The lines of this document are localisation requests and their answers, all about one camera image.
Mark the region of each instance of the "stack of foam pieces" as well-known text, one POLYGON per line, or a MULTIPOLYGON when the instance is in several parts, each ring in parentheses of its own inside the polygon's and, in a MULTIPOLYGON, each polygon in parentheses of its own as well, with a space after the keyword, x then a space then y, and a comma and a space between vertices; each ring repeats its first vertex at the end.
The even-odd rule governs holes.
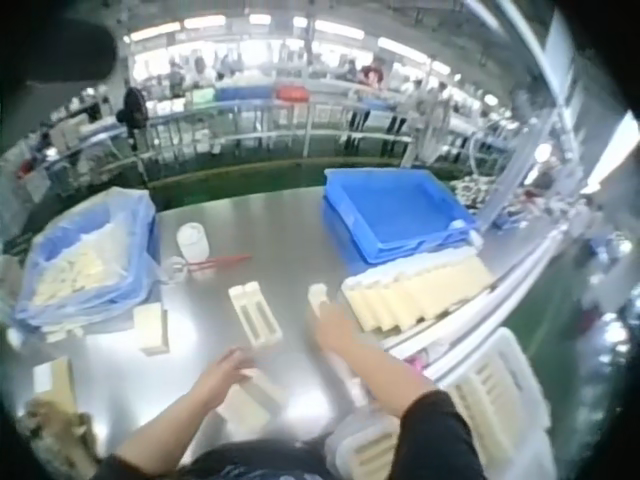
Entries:
POLYGON ((473 247, 401 258, 347 278, 342 291, 366 332, 405 331, 475 297, 493 283, 473 247))
MULTIPOLYGON (((514 335, 501 328, 439 382, 467 421, 491 480, 555 480, 551 425, 542 389, 514 335)), ((387 478, 398 441, 387 416, 348 419, 328 440, 328 458, 342 478, 387 478)))

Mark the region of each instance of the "black sleeve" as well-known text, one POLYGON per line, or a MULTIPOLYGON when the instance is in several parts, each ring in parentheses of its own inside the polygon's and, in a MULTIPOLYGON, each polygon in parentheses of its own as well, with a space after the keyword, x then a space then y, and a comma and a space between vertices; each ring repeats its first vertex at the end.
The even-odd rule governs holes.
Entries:
POLYGON ((390 480, 485 479, 471 430, 446 392, 416 400, 400 422, 390 480))
POLYGON ((149 480, 150 478, 133 465, 129 465, 115 455, 109 455, 100 464, 91 480, 149 480))

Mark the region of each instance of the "hand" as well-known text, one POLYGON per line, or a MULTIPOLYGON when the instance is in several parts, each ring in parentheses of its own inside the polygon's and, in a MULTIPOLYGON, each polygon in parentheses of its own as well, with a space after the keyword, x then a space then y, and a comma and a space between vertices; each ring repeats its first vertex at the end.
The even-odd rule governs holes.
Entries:
POLYGON ((232 348, 218 361, 209 365, 191 389, 191 394, 213 410, 227 398, 229 389, 247 380, 242 370, 253 367, 253 359, 241 348, 232 348))
POLYGON ((320 318, 315 324, 315 337, 325 351, 340 353, 355 342, 356 336, 344 309, 334 303, 320 305, 320 318))
POLYGON ((74 419, 54 402, 34 398, 27 404, 27 415, 39 425, 42 432, 61 446, 77 441, 73 432, 74 419))

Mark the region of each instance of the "metal work table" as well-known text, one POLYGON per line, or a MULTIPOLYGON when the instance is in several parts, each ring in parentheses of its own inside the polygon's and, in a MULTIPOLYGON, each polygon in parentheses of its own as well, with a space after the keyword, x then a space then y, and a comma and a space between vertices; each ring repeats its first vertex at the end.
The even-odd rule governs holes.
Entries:
MULTIPOLYGON (((323 188, 231 198, 161 213, 161 260, 179 255, 176 232, 187 222, 204 225, 212 257, 248 253, 253 258, 161 287, 168 312, 168 354, 147 357, 141 353, 133 331, 127 329, 131 319, 124 322, 124 329, 120 322, 120 331, 113 333, 87 330, 84 338, 68 337, 55 344, 28 340, 18 353, 2 345, 0 378, 6 374, 2 385, 9 388, 5 394, 18 413, 32 395, 31 369, 68 356, 78 408, 92 416, 99 452, 113 451, 133 429, 187 392, 208 362, 230 346, 249 345, 228 289, 250 281, 260 283, 284 334, 283 341, 256 353, 258 367, 289 399, 266 433, 309 439, 354 408, 346 385, 317 352, 309 333, 309 285, 326 283, 333 297, 354 268, 354 247, 340 245, 340 239, 347 237, 340 231, 336 235, 327 223, 330 214, 323 188)), ((531 237, 518 234, 533 246, 531 237)), ((492 246, 482 256, 496 275, 521 259, 522 250, 516 248, 520 240, 513 238, 505 233, 487 239, 492 246), (493 245, 502 241, 515 243, 507 249, 493 245)), ((188 455, 243 438, 241 432, 224 425, 219 416, 211 415, 188 455)))

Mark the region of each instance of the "plastic bag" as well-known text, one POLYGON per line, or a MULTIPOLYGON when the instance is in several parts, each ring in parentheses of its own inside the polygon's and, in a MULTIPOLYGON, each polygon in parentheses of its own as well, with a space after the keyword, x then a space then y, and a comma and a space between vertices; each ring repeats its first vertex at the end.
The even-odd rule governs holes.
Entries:
POLYGON ((31 245, 15 320, 86 324, 140 303, 156 278, 154 217, 147 191, 111 188, 50 222, 31 245))

